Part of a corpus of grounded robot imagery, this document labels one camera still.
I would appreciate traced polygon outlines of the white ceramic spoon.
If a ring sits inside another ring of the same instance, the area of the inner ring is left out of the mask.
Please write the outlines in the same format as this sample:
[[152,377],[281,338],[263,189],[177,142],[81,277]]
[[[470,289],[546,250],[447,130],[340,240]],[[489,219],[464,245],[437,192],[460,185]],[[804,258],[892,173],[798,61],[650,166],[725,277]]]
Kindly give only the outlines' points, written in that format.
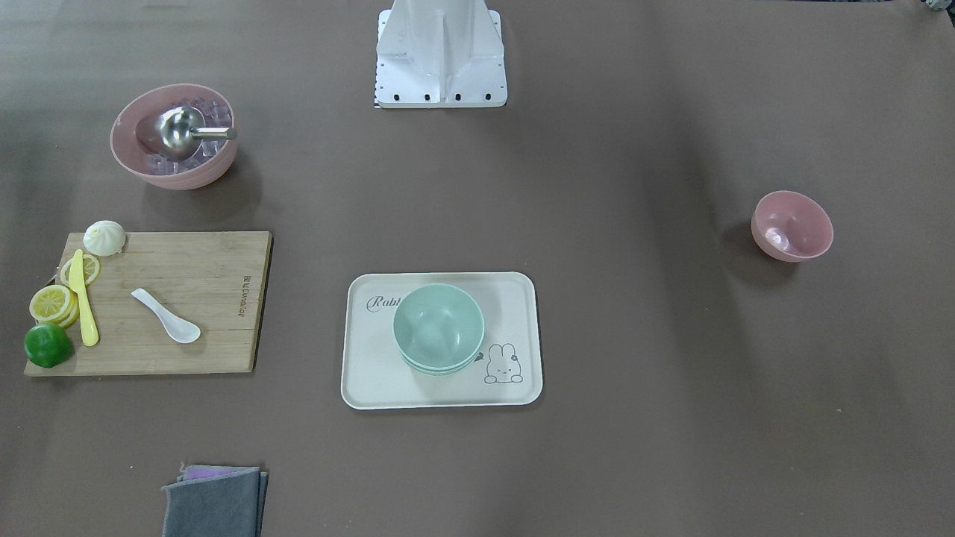
[[137,301],[143,303],[147,309],[152,310],[171,340],[178,344],[191,344],[200,339],[200,327],[172,313],[171,310],[168,310],[162,303],[150,295],[146,289],[134,289],[131,295],[136,298]]

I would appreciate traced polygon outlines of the small pink bowl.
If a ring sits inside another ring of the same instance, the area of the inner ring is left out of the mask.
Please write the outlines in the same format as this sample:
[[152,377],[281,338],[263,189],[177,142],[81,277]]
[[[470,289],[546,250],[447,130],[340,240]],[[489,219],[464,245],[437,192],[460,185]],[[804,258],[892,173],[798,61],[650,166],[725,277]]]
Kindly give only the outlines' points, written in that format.
[[761,197],[751,214],[750,227],[757,247],[782,262],[821,257],[833,244],[833,224],[823,207],[790,190]]

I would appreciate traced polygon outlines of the green bowl stack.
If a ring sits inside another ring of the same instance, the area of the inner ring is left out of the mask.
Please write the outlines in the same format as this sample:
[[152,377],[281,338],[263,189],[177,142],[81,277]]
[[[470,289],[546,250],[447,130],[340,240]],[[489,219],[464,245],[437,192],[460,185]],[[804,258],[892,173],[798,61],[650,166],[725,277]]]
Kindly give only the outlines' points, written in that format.
[[429,284],[403,297],[392,319],[397,351],[420,374],[456,374],[481,351],[485,315],[474,297],[450,284]]

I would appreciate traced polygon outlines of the large pink ice bowl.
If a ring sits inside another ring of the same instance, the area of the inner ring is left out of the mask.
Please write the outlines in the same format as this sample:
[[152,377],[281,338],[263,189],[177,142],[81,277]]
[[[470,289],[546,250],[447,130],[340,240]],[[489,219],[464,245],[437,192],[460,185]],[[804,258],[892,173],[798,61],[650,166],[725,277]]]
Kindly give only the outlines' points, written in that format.
[[140,120],[172,108],[175,103],[202,99],[209,104],[225,106],[231,118],[236,118],[228,100],[215,89],[195,83],[174,83],[150,89],[128,103],[113,120],[110,127],[110,150],[116,162],[137,179],[160,188],[189,190],[208,186],[221,177],[235,160],[238,142],[224,142],[215,155],[190,169],[180,164],[178,172],[170,175],[155,175],[150,163],[150,153],[134,136],[134,127]]

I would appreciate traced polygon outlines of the cream rabbit tray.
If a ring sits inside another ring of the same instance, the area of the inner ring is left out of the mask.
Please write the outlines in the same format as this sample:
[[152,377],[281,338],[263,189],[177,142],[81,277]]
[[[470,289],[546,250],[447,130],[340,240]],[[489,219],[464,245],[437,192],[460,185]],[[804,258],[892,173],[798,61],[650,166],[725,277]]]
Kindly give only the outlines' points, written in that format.
[[[475,361],[449,375],[427,375],[403,360],[393,338],[395,308],[414,289],[449,284],[474,297],[485,318]],[[367,273],[348,288],[341,395],[357,410],[516,406],[545,386],[538,304],[521,272]]]

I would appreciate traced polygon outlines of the bamboo cutting board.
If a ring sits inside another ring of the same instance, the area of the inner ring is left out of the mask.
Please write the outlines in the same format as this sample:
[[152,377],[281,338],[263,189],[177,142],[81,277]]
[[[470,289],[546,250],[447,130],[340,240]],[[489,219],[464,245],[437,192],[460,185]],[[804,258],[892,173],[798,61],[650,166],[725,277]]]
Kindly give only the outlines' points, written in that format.
[[[99,341],[67,330],[74,353],[51,369],[27,362],[30,377],[249,373],[272,258],[268,231],[129,233],[118,254],[99,256],[87,289]],[[200,327],[194,342],[170,339],[132,295],[145,289],[170,312]]]

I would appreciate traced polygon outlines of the metal ice scoop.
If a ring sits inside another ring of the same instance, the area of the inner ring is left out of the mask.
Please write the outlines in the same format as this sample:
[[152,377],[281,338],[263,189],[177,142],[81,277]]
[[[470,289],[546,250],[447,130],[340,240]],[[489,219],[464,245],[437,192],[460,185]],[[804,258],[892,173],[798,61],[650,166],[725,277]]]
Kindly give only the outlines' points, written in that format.
[[201,149],[202,140],[233,140],[237,132],[232,127],[206,125],[204,115],[195,107],[177,106],[140,120],[134,135],[151,153],[184,162]]

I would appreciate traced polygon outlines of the grey folded cloth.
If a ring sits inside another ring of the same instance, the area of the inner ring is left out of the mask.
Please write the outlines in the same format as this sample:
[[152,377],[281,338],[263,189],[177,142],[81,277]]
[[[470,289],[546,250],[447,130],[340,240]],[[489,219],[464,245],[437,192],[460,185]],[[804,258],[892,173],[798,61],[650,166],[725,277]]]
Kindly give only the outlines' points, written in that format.
[[269,473],[182,480],[163,487],[163,536],[260,536]]

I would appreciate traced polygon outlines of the purple cloth underneath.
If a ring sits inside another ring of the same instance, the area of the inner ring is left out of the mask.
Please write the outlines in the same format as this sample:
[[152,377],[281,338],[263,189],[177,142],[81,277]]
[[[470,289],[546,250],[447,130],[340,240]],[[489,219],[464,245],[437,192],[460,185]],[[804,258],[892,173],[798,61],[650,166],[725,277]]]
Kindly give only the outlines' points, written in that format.
[[182,467],[177,481],[182,480],[201,480],[207,478],[219,478],[220,476],[231,476],[242,473],[260,473],[260,467],[231,466],[231,465],[188,465]]

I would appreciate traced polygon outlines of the lemon slice upper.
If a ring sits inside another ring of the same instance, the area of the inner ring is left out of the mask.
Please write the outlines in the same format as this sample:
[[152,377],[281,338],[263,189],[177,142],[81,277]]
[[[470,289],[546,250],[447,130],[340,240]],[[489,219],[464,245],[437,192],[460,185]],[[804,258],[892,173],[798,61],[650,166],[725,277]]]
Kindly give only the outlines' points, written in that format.
[[[69,258],[64,262],[61,268],[59,268],[59,282],[61,282],[63,286],[69,286],[69,276],[71,275],[74,261],[74,258]],[[84,285],[89,286],[92,282],[95,282],[99,276],[100,261],[92,254],[83,254],[82,261]]]

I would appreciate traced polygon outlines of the lemon slice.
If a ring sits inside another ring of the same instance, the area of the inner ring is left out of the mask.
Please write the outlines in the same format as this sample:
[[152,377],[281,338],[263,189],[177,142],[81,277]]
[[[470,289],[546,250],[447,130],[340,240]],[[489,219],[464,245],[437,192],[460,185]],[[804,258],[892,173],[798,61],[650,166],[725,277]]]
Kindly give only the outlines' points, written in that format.
[[45,286],[34,293],[28,311],[36,323],[69,327],[79,317],[78,296],[68,286]]
[[[61,282],[63,286],[69,286],[69,276],[71,275],[74,261],[74,258],[69,258],[64,262],[61,268],[59,268],[59,282]],[[92,282],[95,282],[99,276],[100,261],[92,254],[83,254],[82,261],[84,285],[89,286]]]

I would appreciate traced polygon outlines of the yellow plastic knife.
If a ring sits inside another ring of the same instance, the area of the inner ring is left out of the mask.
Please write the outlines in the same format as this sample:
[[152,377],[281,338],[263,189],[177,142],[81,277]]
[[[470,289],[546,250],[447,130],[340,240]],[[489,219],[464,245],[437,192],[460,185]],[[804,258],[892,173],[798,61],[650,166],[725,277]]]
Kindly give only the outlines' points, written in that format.
[[99,343],[98,326],[93,318],[93,311],[88,297],[87,286],[85,284],[84,273],[84,252],[82,249],[76,249],[71,259],[71,268],[69,268],[68,284],[72,292],[78,299],[79,323],[81,323],[81,338],[83,344],[87,347],[95,346]]

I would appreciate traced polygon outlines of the lemon slice lower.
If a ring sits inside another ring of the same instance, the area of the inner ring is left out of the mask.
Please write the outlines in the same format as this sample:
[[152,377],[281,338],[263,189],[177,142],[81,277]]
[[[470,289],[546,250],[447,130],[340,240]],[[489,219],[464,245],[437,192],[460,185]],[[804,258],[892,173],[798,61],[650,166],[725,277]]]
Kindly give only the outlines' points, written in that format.
[[78,296],[68,286],[45,286],[34,293],[28,311],[36,323],[69,327],[79,317]]

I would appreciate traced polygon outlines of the green lime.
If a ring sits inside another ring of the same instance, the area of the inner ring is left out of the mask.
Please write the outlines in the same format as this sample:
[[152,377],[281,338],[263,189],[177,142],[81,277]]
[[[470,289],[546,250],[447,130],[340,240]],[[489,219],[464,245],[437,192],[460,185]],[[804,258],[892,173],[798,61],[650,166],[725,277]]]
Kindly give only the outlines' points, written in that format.
[[74,353],[74,345],[64,327],[48,322],[38,323],[28,330],[24,349],[28,360],[44,369],[65,362]]

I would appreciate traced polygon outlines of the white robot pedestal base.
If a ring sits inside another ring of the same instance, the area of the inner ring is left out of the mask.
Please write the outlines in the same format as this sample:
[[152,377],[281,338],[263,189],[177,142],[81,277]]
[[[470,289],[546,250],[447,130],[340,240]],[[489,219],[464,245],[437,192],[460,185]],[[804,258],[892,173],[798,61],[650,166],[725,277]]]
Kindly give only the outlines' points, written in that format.
[[503,107],[501,14],[484,1],[395,1],[378,15],[375,91],[382,109]]

